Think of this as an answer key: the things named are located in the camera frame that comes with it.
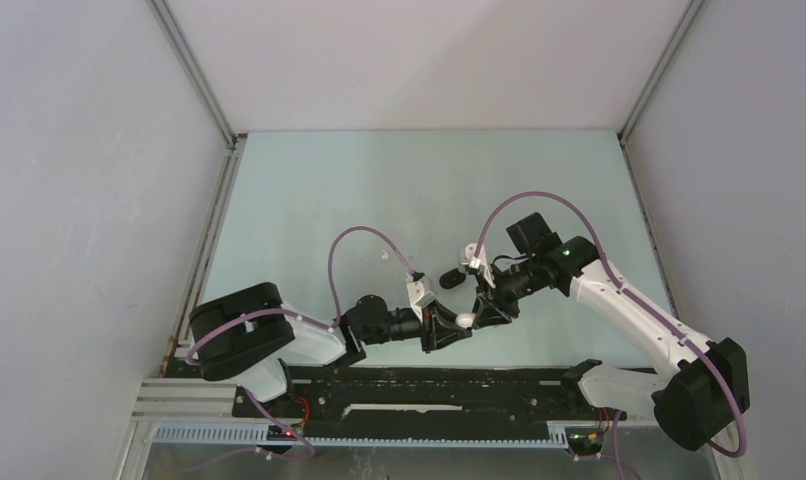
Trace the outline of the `white oval charging case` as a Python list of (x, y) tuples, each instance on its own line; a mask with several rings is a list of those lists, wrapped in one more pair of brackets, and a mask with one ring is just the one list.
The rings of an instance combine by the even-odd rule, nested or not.
[(463, 329), (471, 329), (476, 321), (476, 314), (473, 312), (463, 312), (456, 315), (454, 323)]

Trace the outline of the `black oval charging case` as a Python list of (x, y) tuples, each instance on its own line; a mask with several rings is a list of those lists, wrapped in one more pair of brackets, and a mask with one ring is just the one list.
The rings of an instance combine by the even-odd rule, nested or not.
[(451, 290), (462, 285), (466, 278), (467, 273), (465, 271), (451, 269), (439, 277), (439, 285), (445, 290)]

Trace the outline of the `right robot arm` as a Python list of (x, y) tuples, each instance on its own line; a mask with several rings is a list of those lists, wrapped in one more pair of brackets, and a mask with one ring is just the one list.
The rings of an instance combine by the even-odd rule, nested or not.
[(543, 289), (554, 289), (606, 319), (650, 360), (652, 372), (615, 368), (588, 359), (562, 378), (564, 411), (585, 418), (599, 408), (653, 417), (678, 446), (696, 451), (750, 406), (747, 357), (734, 340), (719, 342), (683, 324), (631, 284), (596, 245), (576, 236), (562, 241), (539, 213), (506, 229), (519, 256), (502, 270), (488, 261), (484, 248), (463, 247), (456, 268), (444, 273), (445, 290), (467, 278), (477, 282), (469, 313), (423, 310), (425, 350), (435, 350), (470, 336), (475, 329), (508, 324), (520, 315), (519, 302)]

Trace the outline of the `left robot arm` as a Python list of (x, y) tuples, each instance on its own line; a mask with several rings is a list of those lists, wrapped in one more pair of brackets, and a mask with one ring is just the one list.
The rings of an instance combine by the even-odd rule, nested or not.
[(261, 283), (192, 311), (185, 361), (204, 380), (232, 381), (269, 415), (283, 416), (295, 403), (293, 367), (351, 366), (365, 359), (368, 345), (417, 339), (430, 353), (471, 337), (475, 314), (446, 308), (422, 281), (407, 290), (407, 308), (366, 295), (332, 325), (296, 310), (275, 284)]

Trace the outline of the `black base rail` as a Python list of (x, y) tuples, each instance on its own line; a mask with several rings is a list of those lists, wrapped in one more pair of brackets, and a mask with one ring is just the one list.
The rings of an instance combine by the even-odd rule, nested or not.
[(605, 432), (616, 417), (564, 381), (565, 368), (293, 367), (290, 395), (265, 403), (322, 440), (532, 443), (559, 422)]

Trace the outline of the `left aluminium frame post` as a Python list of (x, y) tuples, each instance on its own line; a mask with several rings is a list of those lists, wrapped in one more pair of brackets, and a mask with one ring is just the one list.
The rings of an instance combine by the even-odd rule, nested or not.
[(184, 338), (186, 314), (199, 290), (198, 277), (221, 203), (236, 133), (194, 51), (188, 28), (180, 21), (179, 3), (149, 1), (147, 5), (182, 72), (180, 91), (191, 95), (183, 105), (188, 112), (179, 116), (181, 162), (171, 169), (172, 178), (181, 185), (180, 212), (190, 220), (191, 234), (190, 251), (183, 256), (188, 262), (182, 269), (184, 283), (170, 328), (169, 344), (174, 346)]

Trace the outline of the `aluminium frame post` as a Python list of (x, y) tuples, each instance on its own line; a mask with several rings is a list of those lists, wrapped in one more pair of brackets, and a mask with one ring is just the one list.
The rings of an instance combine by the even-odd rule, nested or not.
[(662, 86), (668, 72), (675, 64), (683, 45), (686, 43), (695, 24), (699, 21), (699, 18), (705, 10), (707, 4), (708, 1), (706, 0), (690, 0), (687, 2), (671, 34), (665, 42), (660, 55), (652, 67), (636, 101), (629, 111), (623, 126), (617, 134), (624, 164), (627, 168), (635, 198), (642, 215), (644, 227), (650, 241), (654, 259), (656, 261), (659, 277), (662, 281), (669, 307), (674, 314), (677, 313), (675, 295), (671, 288), (670, 277), (666, 272), (662, 256), (659, 252), (656, 228), (654, 226), (653, 218), (645, 195), (646, 188), (643, 185), (641, 172), (637, 168), (632, 147), (634, 146), (636, 131), (640, 127), (642, 120), (644, 119), (647, 111), (650, 109), (652, 102), (659, 91), (659, 88)]
[(172, 178), (181, 185), (180, 212), (190, 220), (191, 234), (190, 251), (183, 256), (188, 262), (182, 269), (184, 283), (170, 328), (169, 344), (174, 346), (184, 338), (186, 314), (199, 290), (198, 277), (221, 203), (236, 133), (194, 51), (188, 28), (180, 21), (179, 3), (149, 1), (147, 5), (182, 72), (180, 91), (191, 95), (183, 105), (188, 112), (179, 116), (181, 162), (171, 169)]

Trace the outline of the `right aluminium frame post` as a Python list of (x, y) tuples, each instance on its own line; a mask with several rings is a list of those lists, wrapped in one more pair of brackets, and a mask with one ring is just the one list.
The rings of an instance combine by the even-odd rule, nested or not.
[(647, 111), (650, 109), (652, 102), (659, 91), (659, 88), (662, 86), (668, 72), (675, 64), (683, 45), (686, 43), (695, 24), (699, 21), (699, 18), (705, 10), (707, 4), (708, 1), (706, 0), (690, 0), (687, 2), (671, 34), (665, 42), (660, 55), (652, 67), (636, 101), (629, 111), (623, 126), (617, 134), (624, 164), (627, 168), (635, 198), (642, 215), (644, 227), (650, 241), (654, 259), (656, 261), (659, 277), (662, 281), (669, 307), (674, 314), (677, 313), (675, 295), (671, 288), (670, 277), (666, 272), (662, 256), (659, 252), (656, 228), (654, 226), (653, 218), (645, 195), (646, 188), (643, 185), (641, 172), (637, 168), (632, 147), (634, 146), (636, 131), (640, 127), (642, 120), (644, 119)]

